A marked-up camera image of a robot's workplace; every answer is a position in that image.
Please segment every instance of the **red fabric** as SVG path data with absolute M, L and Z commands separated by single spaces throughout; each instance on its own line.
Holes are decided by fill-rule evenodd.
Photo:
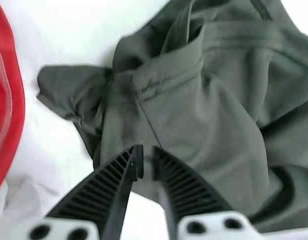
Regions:
M 8 108 L 11 109 L 9 127 L 0 144 L 0 185 L 2 184 L 19 145 L 24 117 L 25 99 L 19 64 L 15 53 L 14 39 L 9 22 L 0 6 L 0 65 L 4 66 L 9 83 L 9 91 L 2 84 L 2 69 L 0 69 L 0 132 L 6 118 Z

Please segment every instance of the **white surface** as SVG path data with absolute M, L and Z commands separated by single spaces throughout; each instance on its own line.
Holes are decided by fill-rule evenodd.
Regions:
M 0 0 L 13 30 L 26 103 L 20 145 L 0 192 L 0 232 L 26 216 L 42 216 L 92 171 L 74 126 L 37 101 L 39 69 L 46 64 L 110 66 L 119 38 L 140 28 L 167 1 Z M 283 3 L 308 34 L 308 0 Z M 132 194 L 122 239 L 167 240 L 163 210 Z

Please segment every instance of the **ribbed grip pad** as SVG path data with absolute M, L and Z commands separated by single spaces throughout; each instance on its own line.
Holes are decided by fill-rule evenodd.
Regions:
M 92 221 L 101 240 L 119 240 L 132 184 L 143 172 L 143 146 L 134 145 L 96 168 L 47 217 Z
M 177 240 L 178 223 L 185 216 L 232 210 L 199 174 L 159 147 L 153 148 L 152 165 L 171 240 Z

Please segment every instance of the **green fabric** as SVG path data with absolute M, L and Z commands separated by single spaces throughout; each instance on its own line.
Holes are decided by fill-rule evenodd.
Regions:
M 259 231 L 308 227 L 308 37 L 279 0 L 172 0 L 120 40 L 112 70 L 46 66 L 38 84 L 95 166 L 144 145 L 134 192 L 158 200 L 156 145 Z

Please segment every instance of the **wrinkled fabric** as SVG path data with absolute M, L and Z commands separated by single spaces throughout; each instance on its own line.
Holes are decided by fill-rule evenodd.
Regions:
M 278 0 L 172 0 L 112 69 L 46 66 L 38 99 L 74 122 L 94 167 L 144 145 L 133 191 L 158 201 L 152 146 L 261 232 L 308 227 L 308 37 Z

